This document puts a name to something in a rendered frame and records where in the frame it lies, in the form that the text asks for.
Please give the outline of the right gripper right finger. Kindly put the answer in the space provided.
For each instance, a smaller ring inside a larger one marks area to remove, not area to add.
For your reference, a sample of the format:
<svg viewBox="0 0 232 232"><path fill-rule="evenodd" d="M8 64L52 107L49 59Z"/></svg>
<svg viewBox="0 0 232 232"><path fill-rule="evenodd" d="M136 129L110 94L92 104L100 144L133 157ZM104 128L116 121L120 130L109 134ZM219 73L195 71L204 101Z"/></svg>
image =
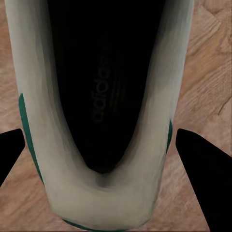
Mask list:
<svg viewBox="0 0 232 232"><path fill-rule="evenodd" d="M232 157L183 129L176 148L211 232L232 232Z"/></svg>

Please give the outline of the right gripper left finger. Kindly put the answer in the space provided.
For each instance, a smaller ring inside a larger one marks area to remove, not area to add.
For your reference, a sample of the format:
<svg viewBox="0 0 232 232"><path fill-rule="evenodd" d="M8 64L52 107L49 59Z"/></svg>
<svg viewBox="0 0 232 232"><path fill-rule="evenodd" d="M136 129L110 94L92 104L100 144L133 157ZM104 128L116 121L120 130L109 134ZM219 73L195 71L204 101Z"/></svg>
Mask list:
<svg viewBox="0 0 232 232"><path fill-rule="evenodd" d="M0 134L0 187L25 147L21 129Z"/></svg>

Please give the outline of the gym shoe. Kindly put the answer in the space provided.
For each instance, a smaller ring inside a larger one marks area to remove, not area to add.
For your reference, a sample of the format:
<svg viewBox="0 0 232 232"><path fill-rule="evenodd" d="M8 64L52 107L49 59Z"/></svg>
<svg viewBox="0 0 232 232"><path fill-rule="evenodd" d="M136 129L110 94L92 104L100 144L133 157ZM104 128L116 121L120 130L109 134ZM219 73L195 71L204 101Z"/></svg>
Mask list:
<svg viewBox="0 0 232 232"><path fill-rule="evenodd" d="M152 218L195 0L5 0L27 144L66 223Z"/></svg>

